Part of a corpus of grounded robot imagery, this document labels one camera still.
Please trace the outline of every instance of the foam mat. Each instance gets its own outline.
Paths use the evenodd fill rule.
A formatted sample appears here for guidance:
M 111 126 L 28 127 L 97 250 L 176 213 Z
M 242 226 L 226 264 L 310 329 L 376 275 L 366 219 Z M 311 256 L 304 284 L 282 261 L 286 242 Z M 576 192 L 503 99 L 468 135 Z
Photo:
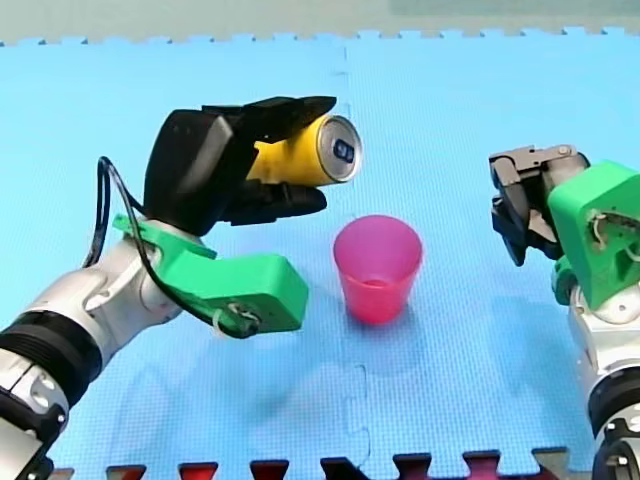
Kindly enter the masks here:
M 566 447 L 571 468 L 590 468 L 551 263 L 532 254 L 514 267 L 489 217 L 497 151 L 573 143 L 640 168 L 640 39 L 565 33 L 0 49 L 3 325 L 83 260 L 97 157 L 140 196 L 172 109 L 335 95 L 365 143 L 361 175 L 326 189 L 326 211 L 206 238 L 225 256 L 289 257 L 311 285 L 304 328 L 235 341 L 183 315 L 145 332 L 73 410 L 56 464 L 74 480 L 131 464 L 169 480 L 179 464 L 217 462 L 215 479 L 235 480 L 251 478 L 252 461 L 282 459 L 286 478 L 310 480 L 323 478 L 322 458 L 347 457 L 385 480 L 397 454 L 429 453 L 431 476 L 461 477 L 463 454 L 499 451 L 500 474 L 524 475 L 539 471 L 532 450 Z M 369 213 L 409 222 L 427 252 L 409 310 L 375 331 L 345 316 L 330 258 L 340 228 Z

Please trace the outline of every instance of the yellow can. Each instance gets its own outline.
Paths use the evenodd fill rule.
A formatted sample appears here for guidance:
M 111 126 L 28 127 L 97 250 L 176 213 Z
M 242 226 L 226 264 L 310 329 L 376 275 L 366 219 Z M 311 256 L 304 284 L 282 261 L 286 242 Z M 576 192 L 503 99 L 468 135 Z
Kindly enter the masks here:
M 338 115 L 324 115 L 295 137 L 268 144 L 256 142 L 258 157 L 248 179 L 319 187 L 344 183 L 362 165 L 362 142 L 353 124 Z

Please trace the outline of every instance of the plastic cup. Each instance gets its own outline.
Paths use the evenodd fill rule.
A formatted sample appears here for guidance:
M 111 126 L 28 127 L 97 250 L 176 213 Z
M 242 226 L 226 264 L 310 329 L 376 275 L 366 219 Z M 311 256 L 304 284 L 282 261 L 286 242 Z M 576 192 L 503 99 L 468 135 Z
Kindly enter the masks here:
M 333 256 L 347 310 L 369 325 L 382 325 L 404 309 L 422 262 L 422 243 L 406 223 L 370 215 L 336 237 Z

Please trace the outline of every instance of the can lid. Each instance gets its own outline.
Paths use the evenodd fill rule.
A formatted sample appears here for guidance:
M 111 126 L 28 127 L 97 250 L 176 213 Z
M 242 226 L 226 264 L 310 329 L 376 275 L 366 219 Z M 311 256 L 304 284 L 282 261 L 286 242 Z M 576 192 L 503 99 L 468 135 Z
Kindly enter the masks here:
M 318 135 L 318 157 L 334 182 L 348 182 L 362 164 L 362 141 L 353 124 L 344 117 L 328 117 Z

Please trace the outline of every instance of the green 3d-printed bracket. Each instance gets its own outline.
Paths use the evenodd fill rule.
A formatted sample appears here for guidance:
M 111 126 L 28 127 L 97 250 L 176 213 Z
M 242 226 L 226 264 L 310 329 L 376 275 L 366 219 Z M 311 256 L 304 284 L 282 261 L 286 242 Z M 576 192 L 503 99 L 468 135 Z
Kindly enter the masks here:
M 640 174 L 613 162 L 603 162 L 557 186 L 549 195 L 564 256 L 555 265 L 556 300 L 569 304 L 572 286 L 579 285 L 591 309 L 640 281 L 640 262 L 634 260 L 640 236 L 632 228 L 603 223 L 601 240 L 593 233 L 598 215 L 615 213 L 640 219 Z
M 125 215 L 114 227 L 131 235 Z M 257 333 L 297 330 L 302 326 L 309 288 L 289 261 L 265 254 L 218 259 L 203 245 L 140 222 L 140 236 L 161 252 L 154 271 L 181 299 L 212 323 L 242 332 L 259 323 Z

